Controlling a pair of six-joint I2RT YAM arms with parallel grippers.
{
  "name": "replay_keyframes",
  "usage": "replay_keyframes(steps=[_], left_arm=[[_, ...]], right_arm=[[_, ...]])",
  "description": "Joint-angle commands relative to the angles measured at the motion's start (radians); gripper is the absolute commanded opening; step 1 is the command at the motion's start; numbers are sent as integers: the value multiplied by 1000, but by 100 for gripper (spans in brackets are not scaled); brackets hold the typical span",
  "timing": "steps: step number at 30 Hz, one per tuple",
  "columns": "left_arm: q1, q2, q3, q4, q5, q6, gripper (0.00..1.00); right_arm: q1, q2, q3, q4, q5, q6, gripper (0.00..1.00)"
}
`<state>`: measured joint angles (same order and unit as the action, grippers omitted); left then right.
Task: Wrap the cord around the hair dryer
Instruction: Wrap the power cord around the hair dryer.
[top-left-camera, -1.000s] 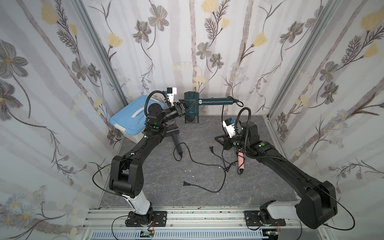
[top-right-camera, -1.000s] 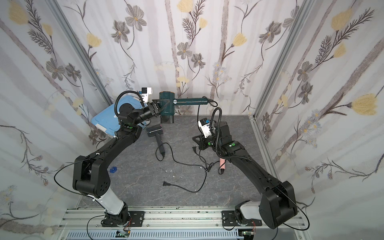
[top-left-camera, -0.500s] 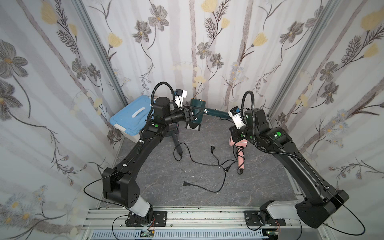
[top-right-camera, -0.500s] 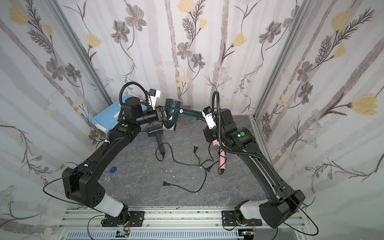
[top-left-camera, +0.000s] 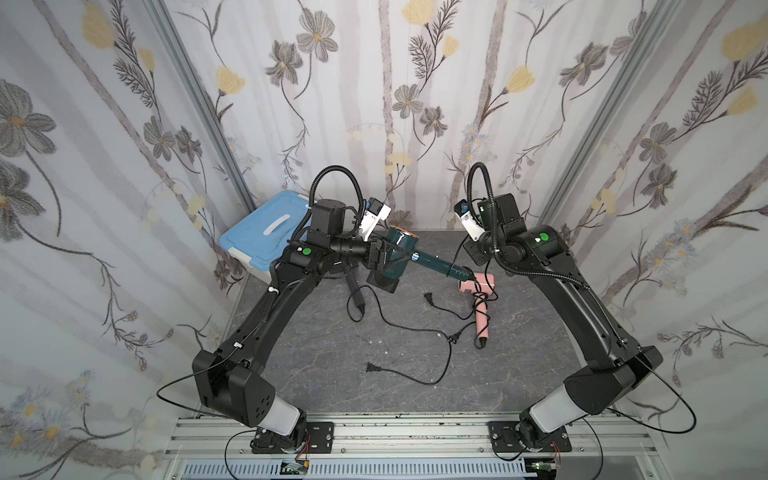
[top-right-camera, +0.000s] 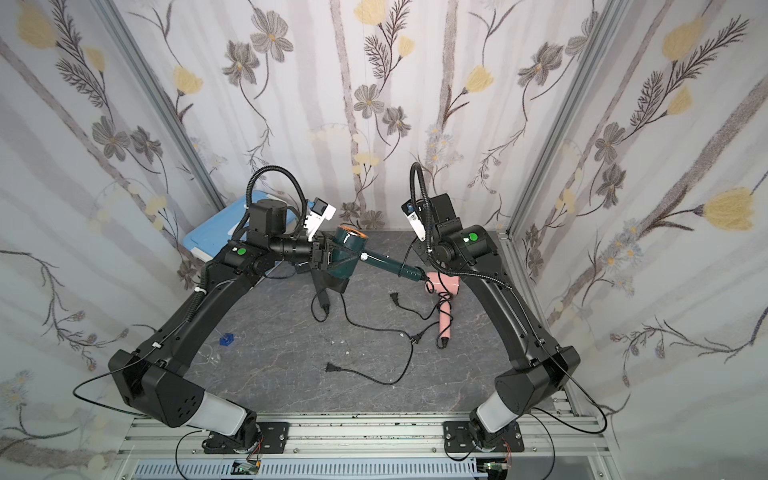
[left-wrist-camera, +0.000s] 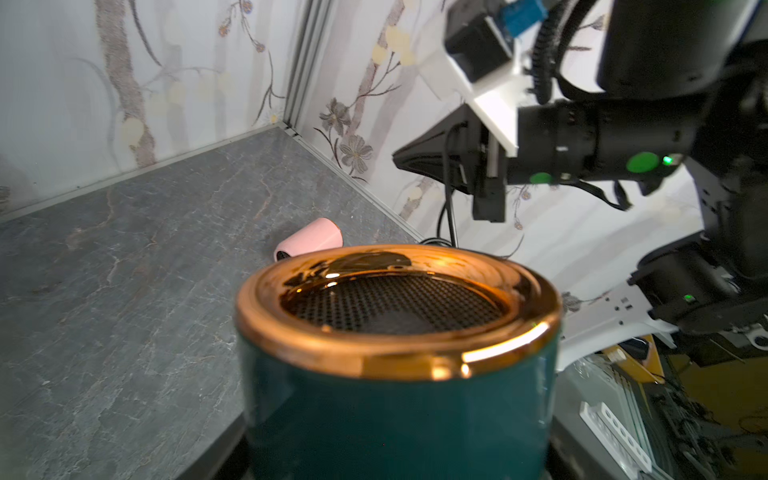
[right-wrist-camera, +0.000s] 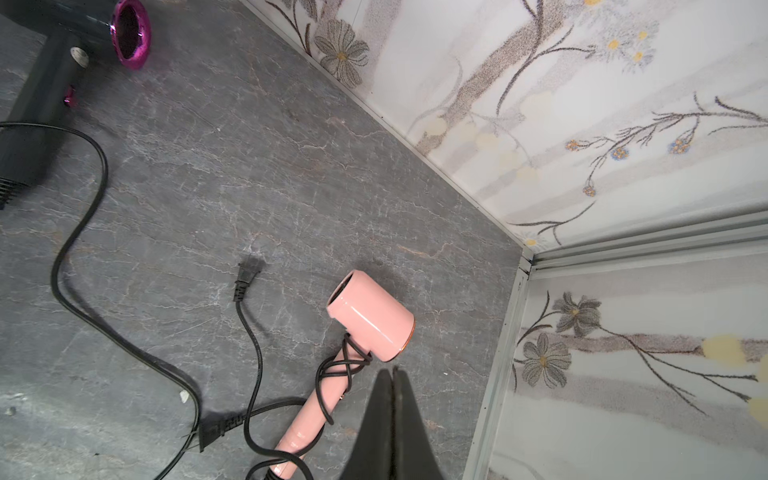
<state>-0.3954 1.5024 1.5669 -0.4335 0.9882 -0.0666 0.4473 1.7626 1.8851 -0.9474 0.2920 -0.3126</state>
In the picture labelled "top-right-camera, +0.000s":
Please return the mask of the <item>dark green hair dryer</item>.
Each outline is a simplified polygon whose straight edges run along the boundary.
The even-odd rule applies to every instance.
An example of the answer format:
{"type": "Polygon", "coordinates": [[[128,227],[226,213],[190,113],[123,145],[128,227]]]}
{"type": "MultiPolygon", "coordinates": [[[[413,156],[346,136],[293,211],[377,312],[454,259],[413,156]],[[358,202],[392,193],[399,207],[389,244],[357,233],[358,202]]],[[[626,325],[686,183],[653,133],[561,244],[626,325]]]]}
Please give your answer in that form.
{"type": "Polygon", "coordinates": [[[424,282],[429,289],[436,292],[436,286],[439,283],[437,274],[431,275],[420,267],[408,265],[406,259],[393,260],[386,255],[368,250],[367,240],[368,237],[358,229],[341,225],[332,241],[329,274],[344,283],[352,276],[357,264],[363,262],[401,278],[424,282]]]}

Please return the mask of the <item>pink hair dryer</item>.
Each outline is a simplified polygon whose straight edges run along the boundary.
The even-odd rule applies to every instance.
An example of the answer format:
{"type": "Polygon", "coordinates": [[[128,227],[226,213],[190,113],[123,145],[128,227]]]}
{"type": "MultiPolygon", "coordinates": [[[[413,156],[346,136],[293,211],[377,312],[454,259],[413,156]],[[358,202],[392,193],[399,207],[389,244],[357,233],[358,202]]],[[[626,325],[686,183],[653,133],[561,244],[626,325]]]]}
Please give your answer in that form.
{"type": "Polygon", "coordinates": [[[451,339],[451,325],[453,323],[451,301],[458,295],[459,289],[460,278],[458,276],[448,276],[440,272],[427,274],[426,290],[438,297],[436,304],[436,310],[439,312],[439,333],[436,341],[438,349],[445,349],[451,339]]]}

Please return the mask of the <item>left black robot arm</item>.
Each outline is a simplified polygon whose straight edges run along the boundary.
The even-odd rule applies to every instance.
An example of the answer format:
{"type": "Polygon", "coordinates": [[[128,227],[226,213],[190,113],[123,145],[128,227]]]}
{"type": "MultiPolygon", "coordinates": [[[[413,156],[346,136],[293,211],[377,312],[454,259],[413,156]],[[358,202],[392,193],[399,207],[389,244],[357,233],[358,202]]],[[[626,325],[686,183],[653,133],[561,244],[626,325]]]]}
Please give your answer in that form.
{"type": "Polygon", "coordinates": [[[225,314],[279,262],[329,267],[333,240],[319,234],[335,209],[321,199],[299,198],[293,231],[287,231],[288,205],[253,199],[264,174],[297,180],[287,169],[262,167],[247,183],[245,211],[231,238],[201,270],[190,297],[149,339],[131,352],[117,351],[108,368],[124,403],[162,424],[209,433],[208,453],[248,453],[263,438],[254,411],[220,398],[185,379],[192,360],[225,314]]]}

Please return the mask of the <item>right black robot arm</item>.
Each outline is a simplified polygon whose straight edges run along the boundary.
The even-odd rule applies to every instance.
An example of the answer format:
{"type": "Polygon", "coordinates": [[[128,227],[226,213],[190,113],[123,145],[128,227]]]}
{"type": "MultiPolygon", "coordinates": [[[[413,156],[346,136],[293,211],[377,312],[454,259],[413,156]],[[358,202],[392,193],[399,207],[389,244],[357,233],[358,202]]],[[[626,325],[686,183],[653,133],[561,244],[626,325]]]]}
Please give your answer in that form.
{"type": "Polygon", "coordinates": [[[418,162],[410,167],[409,190],[425,229],[417,248],[420,258],[438,273],[459,278],[474,293],[508,355],[509,369],[495,378],[493,393],[469,416],[475,445],[489,449],[510,424],[564,387],[580,356],[574,347],[560,346],[537,319],[485,228],[463,227],[449,197],[428,195],[418,162]]]}

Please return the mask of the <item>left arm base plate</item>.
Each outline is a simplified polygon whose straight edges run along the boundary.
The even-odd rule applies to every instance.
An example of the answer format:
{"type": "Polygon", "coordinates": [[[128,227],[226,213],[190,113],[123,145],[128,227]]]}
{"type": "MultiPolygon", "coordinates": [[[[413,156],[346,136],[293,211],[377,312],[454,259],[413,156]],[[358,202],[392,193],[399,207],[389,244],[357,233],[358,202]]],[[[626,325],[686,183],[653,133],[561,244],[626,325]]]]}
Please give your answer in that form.
{"type": "Polygon", "coordinates": [[[201,446],[206,454],[282,454],[289,429],[289,422],[250,423],[233,436],[210,432],[201,446]]]}

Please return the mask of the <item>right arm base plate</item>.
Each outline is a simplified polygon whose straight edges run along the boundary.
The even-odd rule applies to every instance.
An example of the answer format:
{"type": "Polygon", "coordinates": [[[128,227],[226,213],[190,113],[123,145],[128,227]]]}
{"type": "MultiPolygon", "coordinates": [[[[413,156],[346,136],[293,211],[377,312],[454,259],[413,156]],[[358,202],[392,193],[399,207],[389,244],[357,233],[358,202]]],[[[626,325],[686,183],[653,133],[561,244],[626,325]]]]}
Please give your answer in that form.
{"type": "Polygon", "coordinates": [[[487,433],[476,421],[446,421],[442,429],[444,447],[449,454],[521,453],[525,450],[519,425],[515,421],[495,433],[487,433]]]}

